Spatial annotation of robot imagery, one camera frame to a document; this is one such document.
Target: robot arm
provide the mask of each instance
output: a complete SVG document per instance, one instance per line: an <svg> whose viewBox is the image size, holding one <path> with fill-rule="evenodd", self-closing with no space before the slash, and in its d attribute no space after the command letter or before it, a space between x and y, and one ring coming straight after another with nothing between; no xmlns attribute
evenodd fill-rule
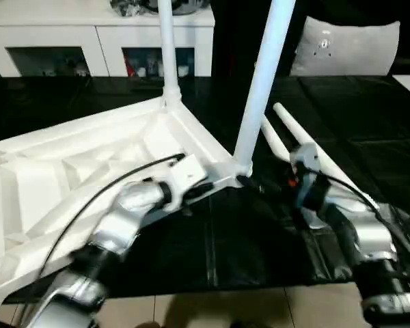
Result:
<svg viewBox="0 0 410 328"><path fill-rule="evenodd" d="M97 327L94 315L107 298L109 280L121 268L147 215L163 208L178 209L183 195L205 177L195 157L188 156L169 169L164 181L125 185L23 326Z"/></svg>
<svg viewBox="0 0 410 328"><path fill-rule="evenodd" d="M313 173L320 171L313 143L302 145L291 161L298 181L295 206L315 211L335 232L353 271L366 321L374 327L410 325L410 284L398 271L390 231L355 194ZM374 206L384 219L394 221L390 210L383 210L387 206Z"/></svg>

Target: floor tile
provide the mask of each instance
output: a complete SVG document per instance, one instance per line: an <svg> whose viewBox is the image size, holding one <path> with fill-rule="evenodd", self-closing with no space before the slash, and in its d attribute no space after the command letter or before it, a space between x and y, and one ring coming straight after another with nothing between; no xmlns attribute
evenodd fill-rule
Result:
<svg viewBox="0 0 410 328"><path fill-rule="evenodd" d="M155 321L167 328L229 328L236 320L293 328L283 288L157 296Z"/></svg>
<svg viewBox="0 0 410 328"><path fill-rule="evenodd" d="M153 321L155 297L108 299L98 313L100 328L134 328Z"/></svg>
<svg viewBox="0 0 410 328"><path fill-rule="evenodd" d="M355 284L286 288L296 328L370 327Z"/></svg>
<svg viewBox="0 0 410 328"><path fill-rule="evenodd" d="M18 304L9 304L9 305L6 304L6 305L0 306L0 321L2 323L11 324L12 318L14 318L14 314L15 314L15 310L17 306Z"/></svg>

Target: white pipe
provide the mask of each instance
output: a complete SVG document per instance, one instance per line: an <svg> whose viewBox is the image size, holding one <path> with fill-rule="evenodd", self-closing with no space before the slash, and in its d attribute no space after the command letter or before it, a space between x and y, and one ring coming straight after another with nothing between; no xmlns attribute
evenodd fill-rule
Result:
<svg viewBox="0 0 410 328"><path fill-rule="evenodd" d="M288 130L295 136L296 140L301 144L314 143L317 147L317 153L320 160L322 171L330 176L345 181L354 188L358 187L355 183L340 169L331 157L314 141L314 139L303 129L303 127L296 121L293 116L281 105L279 102L273 105L273 110L281 118L282 122L287 126Z"/></svg>
<svg viewBox="0 0 410 328"><path fill-rule="evenodd" d="M248 172L263 114L271 93L295 0L272 0L260 52L241 122L234 158Z"/></svg>
<svg viewBox="0 0 410 328"><path fill-rule="evenodd" d="M282 143L281 138L272 127L272 124L269 120L264 117L261 124L262 134L266 137L269 147L272 149L272 153L279 159L283 161L290 162L290 154L288 153L287 148Z"/></svg>
<svg viewBox="0 0 410 328"><path fill-rule="evenodd" d="M172 1L158 0L159 28L163 50L164 99L167 105L177 104L181 94L178 85L178 70L173 30Z"/></svg>

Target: black table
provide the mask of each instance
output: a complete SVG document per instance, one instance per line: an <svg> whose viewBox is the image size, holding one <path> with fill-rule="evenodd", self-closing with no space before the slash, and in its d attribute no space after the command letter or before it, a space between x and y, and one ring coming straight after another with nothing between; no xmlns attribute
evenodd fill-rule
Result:
<svg viewBox="0 0 410 328"><path fill-rule="evenodd" d="M180 80L182 101L233 152L250 81ZM162 80L0 79L0 139L161 95ZM283 78L267 116L296 145L271 106L280 101L365 192L410 214L410 93L391 77ZM282 165L260 135L254 176L279 180ZM329 228L307 230L281 200L225 189L144 228L112 297L327 284L352 279ZM410 219L407 220L410 233ZM52 277L37 282L41 288ZM27 288L8 303L25 301Z"/></svg>

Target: glass cabinet door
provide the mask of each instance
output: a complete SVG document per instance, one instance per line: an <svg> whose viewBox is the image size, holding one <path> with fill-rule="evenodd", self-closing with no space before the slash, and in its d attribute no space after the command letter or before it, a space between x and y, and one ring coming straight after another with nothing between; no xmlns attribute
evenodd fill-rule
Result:
<svg viewBox="0 0 410 328"><path fill-rule="evenodd" d="M0 75L109 76L92 26L0 27Z"/></svg>
<svg viewBox="0 0 410 328"><path fill-rule="evenodd" d="M7 50L22 77L90 75L80 47L9 47Z"/></svg>
<svg viewBox="0 0 410 328"><path fill-rule="evenodd" d="M161 48L122 48L128 76L163 77ZM194 77L194 48L176 48L179 77Z"/></svg>

